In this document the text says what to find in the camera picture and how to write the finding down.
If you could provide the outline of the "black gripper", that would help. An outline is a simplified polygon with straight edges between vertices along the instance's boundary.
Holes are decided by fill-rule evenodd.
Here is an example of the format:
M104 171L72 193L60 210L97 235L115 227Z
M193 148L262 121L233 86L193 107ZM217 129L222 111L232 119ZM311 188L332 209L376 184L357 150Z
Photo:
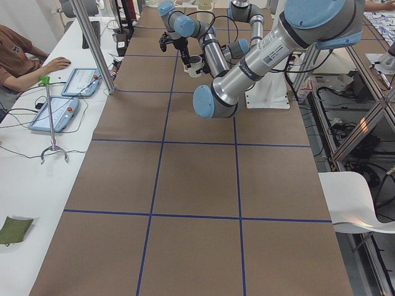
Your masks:
M159 39L160 50L166 52L168 44L172 44L176 50L180 51L183 65L186 66L186 68L190 68L191 57L188 50L188 39L185 37L179 37L177 39L171 38L165 31Z

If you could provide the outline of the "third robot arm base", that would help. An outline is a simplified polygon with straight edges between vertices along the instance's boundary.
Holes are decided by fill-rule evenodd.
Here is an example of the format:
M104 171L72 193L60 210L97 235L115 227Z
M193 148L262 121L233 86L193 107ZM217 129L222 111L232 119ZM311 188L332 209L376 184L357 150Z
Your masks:
M384 54L366 54L371 66L381 73L394 74L394 43Z

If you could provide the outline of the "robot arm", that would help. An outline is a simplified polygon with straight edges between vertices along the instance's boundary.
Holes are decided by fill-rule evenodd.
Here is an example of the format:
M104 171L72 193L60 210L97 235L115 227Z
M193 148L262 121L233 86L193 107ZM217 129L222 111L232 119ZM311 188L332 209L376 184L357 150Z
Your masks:
M181 60L191 77L209 73L214 78L229 71L229 65L244 57L252 47L263 38L264 15L262 9L249 1L231 1L227 18L234 23L248 23L251 27L251 39L236 38L230 44L221 45L217 40L217 31L213 20L209 22L191 18L177 10L172 1L164 1L158 6L158 13L164 23L165 31L159 39L162 52L172 44L180 52ZM202 62L193 70L194 57L189 54L188 39L198 41L202 53L196 58Z
M223 77L198 86L194 111L202 118L229 118L238 99L256 81L297 48L336 49L357 44L362 36L365 1L287 1L278 23Z

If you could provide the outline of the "man's right hand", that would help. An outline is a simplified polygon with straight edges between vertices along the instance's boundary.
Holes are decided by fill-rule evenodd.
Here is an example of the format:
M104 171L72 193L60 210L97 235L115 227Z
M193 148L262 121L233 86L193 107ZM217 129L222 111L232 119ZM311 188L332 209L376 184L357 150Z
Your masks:
M55 72L67 68L70 64L71 61L65 57L56 57L55 59L52 59L47 65L45 65L45 67L49 72Z

